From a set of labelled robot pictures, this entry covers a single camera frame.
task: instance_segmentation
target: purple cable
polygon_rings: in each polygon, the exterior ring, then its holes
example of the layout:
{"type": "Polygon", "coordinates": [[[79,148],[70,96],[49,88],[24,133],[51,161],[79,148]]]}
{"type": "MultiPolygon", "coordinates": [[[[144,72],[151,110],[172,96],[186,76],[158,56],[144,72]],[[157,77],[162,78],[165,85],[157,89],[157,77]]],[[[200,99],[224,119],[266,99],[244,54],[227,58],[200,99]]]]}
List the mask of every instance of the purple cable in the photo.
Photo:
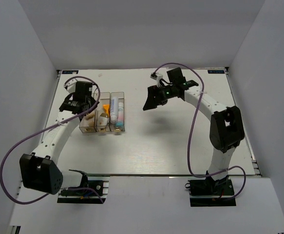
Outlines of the purple cable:
{"type": "MultiPolygon", "coordinates": [[[[83,116],[83,115],[85,115],[85,114],[87,114],[87,113],[90,113],[90,112],[92,112],[92,111],[96,108],[96,106],[98,105],[98,101],[99,101],[99,98],[100,98],[100,95],[101,95],[101,92],[100,92],[100,89],[99,89],[98,85],[97,85],[93,80],[91,80],[90,78],[82,77],[82,76],[71,77],[71,78],[69,78],[68,80],[66,80],[65,84],[66,84],[67,82],[69,82],[70,80],[75,79],[75,78],[87,79],[88,81],[92,82],[93,85],[96,85],[97,90],[98,90],[98,97],[97,97],[97,100],[95,101],[95,103],[93,104],[93,106],[92,106],[89,110],[86,110],[86,111],[84,111],[84,112],[82,112],[82,113],[80,113],[80,114],[78,114],[78,115],[75,115],[75,116],[73,116],[73,117],[70,117],[70,118],[68,118],[68,119],[65,119],[65,120],[63,120],[62,122],[60,122],[60,124],[64,124],[64,123],[66,123],[66,122],[69,122],[70,120],[73,120],[73,119],[78,118],[78,117],[80,117],[80,116],[83,116]]],[[[52,125],[52,126],[50,126],[50,127],[47,127],[47,128],[45,128],[45,129],[43,129],[43,130],[40,130],[40,131],[38,131],[38,132],[36,132],[36,133],[31,134],[30,136],[24,138],[23,140],[17,142],[15,145],[13,145],[12,148],[9,149],[9,151],[8,151],[8,152],[6,153],[6,155],[4,156],[4,158],[3,158],[2,162],[1,162],[1,165],[0,165],[0,185],[1,185],[1,187],[2,187],[2,189],[3,189],[3,191],[4,191],[4,193],[5,193],[5,195],[6,195],[11,201],[13,201],[13,202],[15,202],[15,203],[17,203],[17,204],[20,204],[20,205],[28,205],[28,204],[32,204],[32,203],[34,203],[34,202],[36,202],[36,201],[39,201],[39,200],[43,199],[44,197],[46,197],[46,196],[48,195],[48,194],[45,194],[45,195],[43,195],[43,196],[41,196],[41,197],[39,197],[39,198],[37,198],[37,199],[35,199],[35,200],[32,200],[32,201],[18,201],[18,200],[16,200],[15,198],[13,198],[13,197],[9,194],[9,192],[7,191],[7,189],[6,189],[5,185],[4,185],[4,182],[3,182],[3,167],[4,167],[4,163],[5,163],[6,159],[7,159],[7,157],[8,157],[8,156],[10,155],[10,153],[11,153],[16,147],[18,147],[20,144],[22,144],[23,142],[25,142],[25,141],[27,141],[27,140],[29,140],[29,139],[31,139],[31,138],[33,138],[33,137],[35,137],[35,136],[41,134],[41,133],[44,133],[44,132],[46,132],[46,131],[48,131],[48,130],[51,130],[51,129],[53,129],[53,128],[56,128],[56,127],[58,127],[58,126],[59,126],[59,124],[54,124],[54,125],[52,125]]]]}
{"type": "Polygon", "coordinates": [[[199,96],[199,99],[198,99],[198,102],[197,102],[197,107],[196,107],[196,110],[195,110],[195,114],[194,114],[194,118],[192,120],[192,123],[191,123],[191,128],[190,128],[190,132],[189,132],[189,140],[188,140],[188,143],[187,143],[187,166],[189,168],[189,173],[195,177],[195,178],[207,178],[207,177],[210,177],[210,176],[215,176],[215,175],[218,175],[220,173],[223,173],[223,172],[226,172],[226,171],[230,171],[234,168],[239,168],[243,171],[243,174],[244,174],[244,182],[243,182],[243,185],[241,187],[241,189],[239,190],[238,193],[236,193],[234,196],[232,197],[229,197],[227,198],[226,200],[230,200],[230,199],[233,199],[235,197],[237,197],[241,192],[242,190],[244,189],[245,185],[246,185],[246,172],[244,171],[244,169],[240,166],[232,166],[228,169],[224,169],[224,170],[221,170],[221,171],[218,171],[218,172],[215,172],[215,173],[212,173],[212,174],[209,174],[209,175],[195,175],[192,170],[191,170],[191,166],[190,166],[190,143],[191,143],[191,137],[192,137],[192,133],[193,133],[193,130],[194,130],[194,126],[195,126],[195,122],[196,122],[196,118],[197,118],[197,115],[198,115],[198,111],[199,111],[199,107],[200,107],[200,103],[201,103],[201,99],[202,99],[202,95],[204,93],[204,90],[205,90],[205,83],[204,81],[202,80],[202,78],[200,77],[200,75],[195,72],[194,70],[192,70],[190,67],[186,66],[186,65],[183,65],[181,63],[177,63],[177,62],[167,62],[167,63],[164,63],[162,65],[160,65],[154,72],[156,73],[160,68],[162,68],[163,66],[166,66],[166,65],[179,65],[179,66],[183,66],[183,67],[186,67],[187,69],[191,70],[192,72],[195,73],[196,76],[198,76],[198,78],[200,79],[201,81],[201,94],[199,96]]]}
{"type": "Polygon", "coordinates": [[[87,187],[84,187],[84,188],[74,188],[74,187],[69,187],[68,190],[70,191],[79,191],[79,190],[90,190],[91,192],[93,192],[97,197],[98,199],[102,202],[102,204],[104,203],[103,199],[101,198],[100,195],[98,195],[98,193],[92,189],[92,188],[87,188],[87,187]]]}

